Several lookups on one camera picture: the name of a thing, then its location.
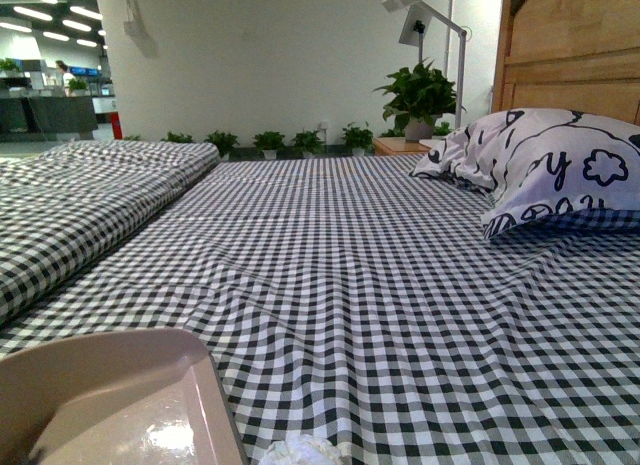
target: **person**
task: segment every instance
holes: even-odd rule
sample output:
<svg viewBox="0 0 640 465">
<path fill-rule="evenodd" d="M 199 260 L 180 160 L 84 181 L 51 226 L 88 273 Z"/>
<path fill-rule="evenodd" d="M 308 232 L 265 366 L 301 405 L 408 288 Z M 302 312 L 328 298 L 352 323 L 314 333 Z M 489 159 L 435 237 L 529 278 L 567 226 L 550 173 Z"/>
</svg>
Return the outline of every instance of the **person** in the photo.
<svg viewBox="0 0 640 465">
<path fill-rule="evenodd" d="M 71 95 L 71 90 L 69 89 L 69 81 L 72 78 L 76 78 L 73 73 L 69 72 L 69 67 L 62 60 L 56 60 L 56 66 L 58 70 L 62 73 L 62 87 L 64 88 L 64 94 L 68 97 Z"/>
</svg>

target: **white pillowcase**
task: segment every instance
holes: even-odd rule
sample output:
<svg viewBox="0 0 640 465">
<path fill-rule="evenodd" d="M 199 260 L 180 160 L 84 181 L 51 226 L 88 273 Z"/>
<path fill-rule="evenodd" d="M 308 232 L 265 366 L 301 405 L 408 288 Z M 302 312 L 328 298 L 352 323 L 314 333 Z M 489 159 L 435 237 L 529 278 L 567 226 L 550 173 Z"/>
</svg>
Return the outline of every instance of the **white pillowcase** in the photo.
<svg viewBox="0 0 640 465">
<path fill-rule="evenodd" d="M 563 227 L 574 215 L 578 228 L 640 225 L 640 127 L 607 117 L 495 113 L 447 136 L 412 175 L 488 192 L 494 208 L 481 217 L 486 238 L 560 216 Z"/>
</svg>

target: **potted plant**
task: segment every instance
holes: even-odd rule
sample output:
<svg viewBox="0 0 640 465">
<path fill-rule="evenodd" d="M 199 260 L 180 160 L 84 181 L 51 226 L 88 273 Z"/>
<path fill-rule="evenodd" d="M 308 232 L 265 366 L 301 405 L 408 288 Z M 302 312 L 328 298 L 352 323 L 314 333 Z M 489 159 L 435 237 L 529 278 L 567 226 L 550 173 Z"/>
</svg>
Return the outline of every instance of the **potted plant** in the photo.
<svg viewBox="0 0 640 465">
<path fill-rule="evenodd" d="M 87 95 L 89 85 L 81 78 L 69 80 L 69 93 L 72 97 L 83 97 Z"/>
<path fill-rule="evenodd" d="M 303 130 L 293 138 L 293 148 L 300 150 L 304 158 L 313 158 L 324 151 L 324 142 L 318 137 L 317 131 Z"/>
<path fill-rule="evenodd" d="M 184 133 L 167 133 L 165 138 L 160 139 L 161 142 L 174 142 L 174 143 L 194 143 L 191 135 L 185 135 Z"/>
<path fill-rule="evenodd" d="M 275 160 L 278 150 L 284 148 L 284 135 L 279 132 L 259 133 L 253 137 L 253 140 L 256 149 L 264 154 L 266 160 Z"/>
<path fill-rule="evenodd" d="M 451 124 L 449 122 L 442 121 L 442 122 L 440 122 L 440 125 L 434 127 L 433 136 L 434 137 L 446 137 L 451 132 L 453 132 L 453 130 L 451 129 Z"/>
<path fill-rule="evenodd" d="M 398 130 L 397 128 L 390 128 L 386 132 L 380 134 L 380 138 L 389 137 L 404 137 L 404 130 Z"/>
<path fill-rule="evenodd" d="M 354 157 L 362 157 L 364 152 L 371 150 L 373 147 L 373 132 L 368 128 L 360 128 L 353 125 L 354 122 L 349 123 L 342 131 L 344 144 Z"/>
<path fill-rule="evenodd" d="M 18 62 L 13 58 L 0 58 L 0 77 L 14 78 L 20 75 Z"/>
<path fill-rule="evenodd" d="M 205 142 L 213 143 L 218 148 L 220 159 L 223 162 L 229 160 L 229 155 L 234 149 L 234 145 L 238 144 L 238 137 L 229 132 L 221 132 L 216 130 L 207 135 Z"/>
<path fill-rule="evenodd" d="M 456 92 L 441 70 L 432 63 L 419 63 L 413 71 L 407 67 L 387 75 L 393 83 L 376 88 L 395 95 L 384 106 L 382 117 L 395 116 L 395 128 L 405 131 L 405 139 L 418 141 L 431 138 L 433 126 L 443 113 L 455 113 Z"/>
</svg>

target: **white tissue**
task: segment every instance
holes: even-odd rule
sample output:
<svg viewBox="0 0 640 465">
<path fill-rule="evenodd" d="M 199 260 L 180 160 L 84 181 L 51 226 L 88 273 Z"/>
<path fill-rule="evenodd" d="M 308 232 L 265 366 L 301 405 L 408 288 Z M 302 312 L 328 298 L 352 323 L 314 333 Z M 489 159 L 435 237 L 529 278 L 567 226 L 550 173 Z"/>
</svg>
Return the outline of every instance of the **white tissue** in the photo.
<svg viewBox="0 0 640 465">
<path fill-rule="evenodd" d="M 258 465 L 343 465 L 341 456 L 328 440 L 300 435 L 272 443 Z"/>
</svg>

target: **wooden nightstand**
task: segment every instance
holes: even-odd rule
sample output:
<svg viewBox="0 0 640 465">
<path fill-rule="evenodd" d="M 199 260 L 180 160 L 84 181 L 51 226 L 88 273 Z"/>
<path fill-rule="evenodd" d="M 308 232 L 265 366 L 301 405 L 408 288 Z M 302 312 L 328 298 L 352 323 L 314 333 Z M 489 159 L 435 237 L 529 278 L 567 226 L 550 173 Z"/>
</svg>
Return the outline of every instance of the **wooden nightstand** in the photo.
<svg viewBox="0 0 640 465">
<path fill-rule="evenodd" d="M 439 140 L 429 141 L 432 142 L 432 145 L 435 145 Z M 427 153 L 431 150 L 430 146 L 422 145 L 418 142 L 407 142 L 403 137 L 374 138 L 373 146 L 376 149 L 376 155 L 379 156 Z"/>
</svg>

